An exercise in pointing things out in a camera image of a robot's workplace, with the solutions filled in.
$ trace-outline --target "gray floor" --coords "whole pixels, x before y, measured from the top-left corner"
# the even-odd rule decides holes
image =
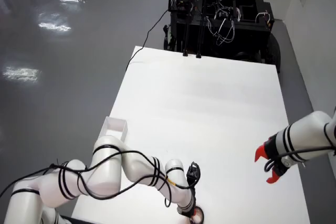
[[[0,0],[0,188],[57,159],[89,164],[133,48],[166,9],[167,0]],[[162,48],[168,22],[166,15],[153,29],[148,47]],[[276,22],[273,33],[292,123],[312,107],[286,27]],[[334,223],[336,182],[327,157],[300,173],[311,223]],[[0,199],[0,222],[9,197]],[[70,216],[74,204],[60,212]]]

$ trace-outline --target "white table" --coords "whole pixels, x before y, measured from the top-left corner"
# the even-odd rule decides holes
[[[185,170],[199,164],[196,199],[205,224],[309,223],[297,166],[269,185],[265,159],[254,163],[256,148],[288,125],[274,66],[145,48],[129,65],[110,116],[127,120],[125,143],[135,150],[164,164],[179,158]],[[123,174],[122,187],[129,184]],[[107,201],[80,196],[72,217],[188,223],[143,185]]]

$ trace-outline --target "white box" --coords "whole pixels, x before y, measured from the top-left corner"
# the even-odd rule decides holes
[[[127,121],[118,118],[106,117],[98,138],[102,136],[114,136],[125,142],[127,135]]]

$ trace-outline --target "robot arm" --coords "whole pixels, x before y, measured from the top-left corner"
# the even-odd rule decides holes
[[[324,112],[315,111],[271,136],[258,147],[255,162],[260,157],[269,159],[265,171],[272,169],[272,177],[267,179],[272,184],[292,165],[335,150],[336,113],[331,119]]]
[[[176,203],[180,214],[188,218],[194,215],[194,185],[200,177],[198,166],[190,166],[187,180],[180,160],[172,159],[163,168],[156,157],[133,151],[113,136],[103,136],[95,143],[90,168],[74,159],[49,174],[16,183],[5,224],[39,223],[44,205],[56,208],[83,194],[100,200],[113,198],[130,188],[120,190],[121,167],[130,181],[153,186],[170,202]]]

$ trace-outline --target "black power cord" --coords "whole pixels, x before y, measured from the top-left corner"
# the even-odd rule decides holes
[[[168,187],[168,190],[169,190],[169,203],[167,204],[167,203],[166,203],[166,199],[165,199],[165,205],[166,205],[166,207],[169,207],[170,204],[171,204],[171,199],[172,199],[172,191],[171,191],[171,188],[170,188],[168,182],[170,182],[172,185],[174,185],[174,186],[176,186],[176,187],[178,187],[178,188],[180,188],[180,189],[190,189],[190,188],[194,187],[194,186],[198,183],[198,181],[199,181],[199,179],[200,179],[200,177],[201,177],[200,167],[199,167],[196,163],[193,163],[193,164],[196,166],[196,168],[197,168],[197,171],[198,171],[198,177],[197,177],[197,180],[196,180],[192,185],[187,186],[187,187],[178,185],[178,184],[176,184],[176,183],[170,181],[169,178],[168,178],[168,177],[167,177],[167,176],[160,170],[160,175],[158,175],[158,174],[157,174],[157,175],[156,175],[156,174],[144,175],[144,176],[142,176],[141,178],[139,178],[137,181],[135,181],[132,185],[130,185],[130,186],[128,186],[128,187],[122,189],[121,191],[119,191],[119,192],[117,192],[117,193],[115,193],[115,194],[113,194],[113,195],[102,196],[102,197],[99,197],[99,196],[95,195],[94,192],[92,192],[92,191],[88,188],[88,186],[87,186],[87,184],[86,184],[84,178],[82,177],[81,173],[83,173],[83,172],[89,172],[89,171],[91,171],[91,170],[93,170],[93,169],[99,167],[100,165],[102,165],[103,163],[105,163],[106,161],[108,161],[109,159],[111,159],[111,158],[113,158],[113,157],[115,157],[115,156],[117,156],[117,155],[127,154],[127,153],[137,153],[137,154],[140,154],[141,156],[143,156],[143,157],[144,157],[144,158],[145,158],[145,159],[146,159],[146,160],[147,160],[147,161],[148,161],[148,162],[149,162],[149,163],[156,169],[156,166],[153,164],[153,162],[151,162],[151,161],[148,159],[148,157],[146,157],[142,152],[139,152],[139,151],[121,151],[121,152],[117,152],[117,153],[114,153],[114,154],[112,154],[112,155],[110,155],[110,156],[104,158],[102,161],[100,161],[99,163],[95,164],[93,167],[85,168],[85,169],[71,169],[71,168],[69,168],[69,167],[62,166],[62,165],[51,164],[49,167],[40,169],[40,170],[38,170],[38,171],[36,171],[36,172],[33,172],[33,173],[31,173],[31,174],[28,174],[28,175],[26,175],[26,176],[23,176],[23,177],[21,177],[21,178],[18,178],[18,179],[16,179],[16,180],[14,180],[14,181],[11,182],[8,186],[6,186],[5,189],[1,192],[1,194],[0,194],[0,198],[3,196],[3,194],[4,194],[4,193],[5,193],[11,186],[13,186],[14,184],[16,184],[17,182],[19,182],[19,181],[22,180],[22,179],[25,179],[25,178],[28,178],[28,177],[32,177],[32,176],[37,175],[37,174],[42,173],[42,172],[44,172],[44,174],[45,174],[45,173],[46,173],[47,171],[49,171],[50,169],[60,169],[60,170],[66,170],[66,171],[68,171],[68,172],[72,172],[72,173],[76,174],[76,175],[80,178],[80,180],[82,181],[82,183],[83,183],[83,187],[84,187],[85,190],[87,191],[88,195],[90,195],[92,198],[94,198],[94,199],[98,199],[98,200],[112,199],[112,198],[114,198],[114,197],[116,197],[116,196],[118,196],[118,195],[120,195],[120,194],[126,192],[127,190],[131,189],[132,187],[134,187],[136,184],[140,183],[140,182],[141,182],[142,180],[144,180],[145,178],[159,178],[159,179],[163,180],[163,183],[165,183],[165,184],[167,185],[167,187]]]
[[[336,147],[335,146],[323,146],[323,147],[315,147],[315,148],[306,148],[306,149],[301,149],[301,150],[297,150],[293,152],[286,152],[286,153],[280,154],[276,157],[270,158],[270,160],[266,162],[264,171],[269,172],[274,167],[275,161],[278,161],[282,157],[293,155],[293,154],[299,154],[299,153],[318,152],[318,151],[326,151],[326,150],[336,151]]]
[[[168,10],[169,10],[169,9],[167,9],[167,10],[162,14],[162,16],[159,18],[159,20],[158,20],[158,21],[154,24],[154,26],[147,32],[147,36],[146,36],[145,42],[144,42],[143,45],[142,45],[142,48],[140,48],[138,51],[136,51],[135,54],[131,57],[131,59],[128,61],[125,72],[127,71],[128,66],[129,66],[129,64],[131,63],[131,60],[134,58],[134,56],[135,56],[139,51],[141,51],[141,50],[145,47],[145,44],[146,44],[147,39],[148,39],[148,35],[149,35],[149,33],[151,32],[151,30],[153,30],[154,27],[158,24],[158,22],[161,21],[161,19],[162,19],[163,16],[168,12]]]

